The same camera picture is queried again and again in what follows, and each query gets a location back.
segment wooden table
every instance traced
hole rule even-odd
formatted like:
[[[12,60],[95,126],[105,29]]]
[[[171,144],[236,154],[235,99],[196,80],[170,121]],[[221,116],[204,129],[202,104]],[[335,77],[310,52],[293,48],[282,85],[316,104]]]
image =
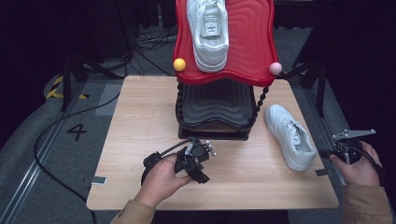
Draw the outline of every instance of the wooden table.
[[[259,97],[262,89],[255,89]],[[104,185],[92,185],[91,210],[120,210],[140,189],[143,159],[160,153],[177,138],[175,77],[127,77],[111,121],[96,176]],[[159,204],[159,210],[244,210],[335,208],[338,200],[320,157],[304,172],[291,170],[280,146],[267,130],[263,114],[269,105],[283,105],[306,128],[290,85],[275,80],[264,100],[247,141],[211,140],[217,157],[203,162],[210,180],[192,182]]]

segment black tape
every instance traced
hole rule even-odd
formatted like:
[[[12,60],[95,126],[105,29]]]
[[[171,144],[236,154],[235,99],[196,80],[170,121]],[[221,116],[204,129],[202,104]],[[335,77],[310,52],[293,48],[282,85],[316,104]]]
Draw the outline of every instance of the black tape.
[[[315,173],[317,173],[317,176],[333,175],[332,171],[326,169],[316,170]]]

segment gray floor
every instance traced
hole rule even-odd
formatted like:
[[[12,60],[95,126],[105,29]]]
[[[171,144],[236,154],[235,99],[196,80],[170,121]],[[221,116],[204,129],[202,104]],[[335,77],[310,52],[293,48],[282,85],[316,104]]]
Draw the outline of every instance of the gray floor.
[[[284,71],[292,69],[291,65],[309,32],[309,29],[275,30],[276,49]],[[144,51],[144,54],[162,70],[173,73],[173,47],[174,43],[169,43],[157,50]],[[134,56],[126,68],[114,72],[121,76],[165,76],[163,71],[140,55]],[[117,62],[109,61],[106,65],[113,63]],[[347,128],[347,122],[330,86],[327,86],[325,94],[325,118],[320,118],[313,107],[316,86],[311,90],[303,90],[299,85],[300,79],[301,77],[291,78],[290,85],[304,119],[317,148],[329,148],[331,134],[343,131]],[[48,92],[53,80],[49,80],[43,94]],[[62,99],[49,98],[11,136],[0,151],[0,223],[92,223],[91,213],[80,198],[62,188],[44,172],[39,172],[34,162],[35,140],[61,116],[101,105],[114,98],[120,91],[121,83],[122,81],[112,80],[101,74],[91,74],[86,83],[74,83],[75,97],[68,111],[60,113]],[[78,99],[82,93],[89,94],[89,99]],[[49,171],[82,197],[86,198],[89,194],[89,186],[83,182],[95,173],[116,102],[117,100],[104,107],[61,120],[41,138],[39,156],[42,162]],[[76,141],[77,135],[67,131],[79,124],[87,132],[82,133]],[[330,176],[330,180],[339,200],[342,200],[340,178],[332,164],[323,162],[335,173]],[[339,223],[341,209],[292,210],[289,211],[289,219],[292,224]],[[116,213],[117,211],[96,212],[97,223],[108,223]]]

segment shoe display stand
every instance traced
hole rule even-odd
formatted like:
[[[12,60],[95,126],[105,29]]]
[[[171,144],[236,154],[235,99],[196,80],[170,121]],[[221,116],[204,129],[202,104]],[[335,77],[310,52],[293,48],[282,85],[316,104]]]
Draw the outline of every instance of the shoe display stand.
[[[228,0],[230,47],[225,67],[216,73],[200,71],[194,60],[187,0],[177,0],[177,43],[174,60],[186,68],[175,71],[178,82],[176,117],[179,138],[190,136],[247,140],[265,94],[276,76],[272,0]],[[263,87],[256,103],[253,87]]]

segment pink ball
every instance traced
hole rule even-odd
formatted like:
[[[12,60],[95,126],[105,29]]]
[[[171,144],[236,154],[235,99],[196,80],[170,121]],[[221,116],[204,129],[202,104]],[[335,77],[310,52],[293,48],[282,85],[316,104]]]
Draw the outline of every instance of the pink ball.
[[[272,75],[279,75],[279,73],[282,72],[282,64],[280,63],[271,63],[270,65],[270,73]]]

